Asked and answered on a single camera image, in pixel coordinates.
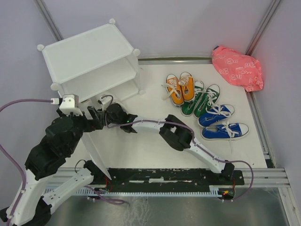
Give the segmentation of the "white plastic shoe cabinet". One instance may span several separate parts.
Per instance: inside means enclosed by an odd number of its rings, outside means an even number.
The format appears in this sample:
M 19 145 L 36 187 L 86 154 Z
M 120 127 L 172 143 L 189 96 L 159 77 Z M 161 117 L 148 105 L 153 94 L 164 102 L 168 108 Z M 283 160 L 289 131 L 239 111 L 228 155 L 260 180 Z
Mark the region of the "white plastic shoe cabinet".
M 134 48 L 115 25 L 112 18 L 105 25 L 44 46 L 42 52 L 52 84 L 61 97 L 75 94 L 79 108 L 88 119 L 91 115 L 82 101 L 96 95 L 111 95 L 122 102 L 144 94 L 139 74 L 138 56 Z

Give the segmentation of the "orange canvas sneaker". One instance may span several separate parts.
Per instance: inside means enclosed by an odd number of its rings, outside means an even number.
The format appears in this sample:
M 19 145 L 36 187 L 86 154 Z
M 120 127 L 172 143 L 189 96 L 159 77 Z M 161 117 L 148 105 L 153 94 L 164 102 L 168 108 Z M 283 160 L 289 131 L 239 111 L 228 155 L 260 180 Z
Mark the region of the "orange canvas sneaker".
M 166 94 L 162 97 L 163 100 L 170 99 L 175 106 L 181 106 L 184 103 L 179 80 L 174 74 L 166 77 L 162 87 L 166 90 Z
M 182 72 L 180 75 L 179 85 L 182 90 L 184 101 L 193 101 L 195 98 L 195 83 L 192 75 L 188 72 Z

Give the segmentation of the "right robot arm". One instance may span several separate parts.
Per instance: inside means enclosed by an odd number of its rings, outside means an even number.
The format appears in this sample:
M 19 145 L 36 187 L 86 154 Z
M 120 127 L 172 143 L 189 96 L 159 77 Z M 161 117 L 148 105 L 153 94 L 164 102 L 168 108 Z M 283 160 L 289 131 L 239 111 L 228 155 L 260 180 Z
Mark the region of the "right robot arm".
M 113 103 L 101 109 L 100 120 L 107 128 L 120 128 L 126 133 L 159 134 L 177 151 L 186 151 L 205 163 L 216 174 L 216 180 L 227 184 L 233 179 L 235 166 L 206 148 L 195 137 L 194 131 L 176 116 L 170 114 L 163 119 L 148 119 L 127 113 L 120 104 Z

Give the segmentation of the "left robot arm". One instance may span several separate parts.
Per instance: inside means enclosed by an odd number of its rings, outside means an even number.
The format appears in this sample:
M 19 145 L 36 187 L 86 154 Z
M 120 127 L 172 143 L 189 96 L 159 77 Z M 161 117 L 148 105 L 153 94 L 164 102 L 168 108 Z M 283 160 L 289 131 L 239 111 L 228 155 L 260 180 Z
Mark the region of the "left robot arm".
M 104 111 L 88 107 L 92 119 L 85 115 L 60 113 L 41 142 L 29 153 L 25 162 L 23 181 L 13 203 L 0 211 L 0 218 L 8 226 L 44 226 L 57 208 L 80 188 L 103 181 L 104 172 L 94 160 L 84 164 L 71 179 L 45 194 L 48 182 L 71 157 L 86 132 L 103 129 Z

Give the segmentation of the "green canvas sneaker left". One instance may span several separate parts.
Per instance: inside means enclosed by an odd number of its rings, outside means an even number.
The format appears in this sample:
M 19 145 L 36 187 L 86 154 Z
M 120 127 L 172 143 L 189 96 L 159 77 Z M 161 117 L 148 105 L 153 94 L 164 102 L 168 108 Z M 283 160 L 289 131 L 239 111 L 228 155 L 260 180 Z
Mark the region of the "green canvas sneaker left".
M 193 114 L 193 111 L 199 102 L 199 100 L 202 98 L 203 93 L 205 91 L 205 85 L 202 81 L 196 81 L 194 83 L 194 91 L 195 91 L 195 98 L 193 101 L 190 102 L 184 102 L 184 104 L 181 107 L 181 113 L 184 116 L 190 116 Z

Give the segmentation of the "green canvas sneaker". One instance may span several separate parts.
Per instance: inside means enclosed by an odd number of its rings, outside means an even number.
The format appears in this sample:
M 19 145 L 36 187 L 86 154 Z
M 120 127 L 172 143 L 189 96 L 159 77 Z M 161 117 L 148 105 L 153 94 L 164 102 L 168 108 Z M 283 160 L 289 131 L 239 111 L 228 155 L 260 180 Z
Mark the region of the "green canvas sneaker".
M 199 102 L 199 100 L 202 98 L 203 93 L 205 91 L 205 85 L 202 81 L 196 81 L 194 83 L 194 91 L 195 91 L 195 98 L 193 101 L 190 102 L 184 102 L 184 104 L 181 107 L 181 113 L 184 116 L 190 116 L 193 114 L 193 111 Z
M 199 103 L 194 110 L 194 116 L 196 118 L 201 117 L 207 111 L 209 111 L 213 105 L 217 102 L 220 96 L 220 87 L 217 84 L 210 85 L 202 95 Z

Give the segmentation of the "green canvas sneaker right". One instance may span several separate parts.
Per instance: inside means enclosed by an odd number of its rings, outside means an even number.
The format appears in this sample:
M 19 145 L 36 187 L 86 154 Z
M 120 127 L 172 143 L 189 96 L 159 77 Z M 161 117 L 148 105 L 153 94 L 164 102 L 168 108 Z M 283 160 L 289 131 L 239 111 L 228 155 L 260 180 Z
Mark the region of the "green canvas sneaker right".
M 201 117 L 207 111 L 209 111 L 213 105 L 217 102 L 220 96 L 220 87 L 217 84 L 210 85 L 202 95 L 199 103 L 194 110 L 194 116 L 196 118 Z

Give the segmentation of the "blue canvas sneaker upper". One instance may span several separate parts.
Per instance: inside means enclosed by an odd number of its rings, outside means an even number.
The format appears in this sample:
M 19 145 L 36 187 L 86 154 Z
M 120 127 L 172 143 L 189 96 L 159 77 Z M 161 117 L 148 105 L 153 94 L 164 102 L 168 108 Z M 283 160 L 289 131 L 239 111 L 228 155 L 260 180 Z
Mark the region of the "blue canvas sneaker upper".
M 214 105 L 198 118 L 198 125 L 208 127 L 218 121 L 228 119 L 234 112 L 235 108 L 232 105 Z

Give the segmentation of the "blue canvas sneaker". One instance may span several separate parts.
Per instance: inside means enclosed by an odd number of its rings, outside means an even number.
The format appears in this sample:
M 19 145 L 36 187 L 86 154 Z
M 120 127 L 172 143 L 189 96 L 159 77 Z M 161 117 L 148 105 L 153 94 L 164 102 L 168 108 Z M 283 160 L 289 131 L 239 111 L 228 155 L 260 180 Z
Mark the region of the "blue canvas sneaker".
M 248 125 L 226 121 L 222 124 L 205 127 L 201 135 L 206 140 L 236 140 L 245 137 L 248 132 Z
M 232 105 L 214 105 L 198 118 L 198 125 L 208 127 L 218 121 L 228 119 L 234 112 L 235 108 Z

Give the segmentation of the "blue canvas sneaker lower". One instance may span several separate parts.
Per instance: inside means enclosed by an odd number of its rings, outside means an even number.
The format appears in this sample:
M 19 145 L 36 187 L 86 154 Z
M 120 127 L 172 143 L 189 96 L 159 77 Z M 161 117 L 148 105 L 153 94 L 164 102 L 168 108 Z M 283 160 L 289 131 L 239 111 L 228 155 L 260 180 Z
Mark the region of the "blue canvas sneaker lower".
M 245 137 L 248 132 L 248 125 L 226 121 L 222 124 L 205 127 L 201 135 L 206 140 L 236 140 Z

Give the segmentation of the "pink patterned plastic bag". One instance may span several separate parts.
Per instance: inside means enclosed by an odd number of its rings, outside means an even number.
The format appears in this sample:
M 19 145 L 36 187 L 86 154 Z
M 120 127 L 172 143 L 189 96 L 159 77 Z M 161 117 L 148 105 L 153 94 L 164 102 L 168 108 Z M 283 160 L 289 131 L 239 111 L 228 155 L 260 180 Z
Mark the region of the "pink patterned plastic bag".
M 221 45 L 213 49 L 211 56 L 214 68 L 229 84 L 241 86 L 247 92 L 263 89 L 259 60 Z

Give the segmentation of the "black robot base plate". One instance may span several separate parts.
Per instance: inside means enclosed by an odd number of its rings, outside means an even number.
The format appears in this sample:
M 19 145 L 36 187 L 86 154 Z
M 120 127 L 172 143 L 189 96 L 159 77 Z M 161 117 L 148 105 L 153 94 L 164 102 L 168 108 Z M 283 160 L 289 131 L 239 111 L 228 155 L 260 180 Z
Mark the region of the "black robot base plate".
M 209 186 L 244 185 L 240 170 L 217 174 L 208 169 L 109 168 L 111 179 L 101 174 L 97 185 L 112 185 L 114 192 L 207 191 Z

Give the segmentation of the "aluminium frame rails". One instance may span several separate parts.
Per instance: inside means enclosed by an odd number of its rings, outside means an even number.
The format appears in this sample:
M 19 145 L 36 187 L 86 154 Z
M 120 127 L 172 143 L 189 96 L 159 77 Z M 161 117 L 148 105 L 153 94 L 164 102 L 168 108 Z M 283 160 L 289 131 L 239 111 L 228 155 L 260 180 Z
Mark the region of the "aluminium frame rails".
M 60 186 L 74 175 L 74 168 L 60 168 L 48 182 L 48 186 Z M 290 182 L 284 168 L 253 168 L 252 187 L 290 187 Z

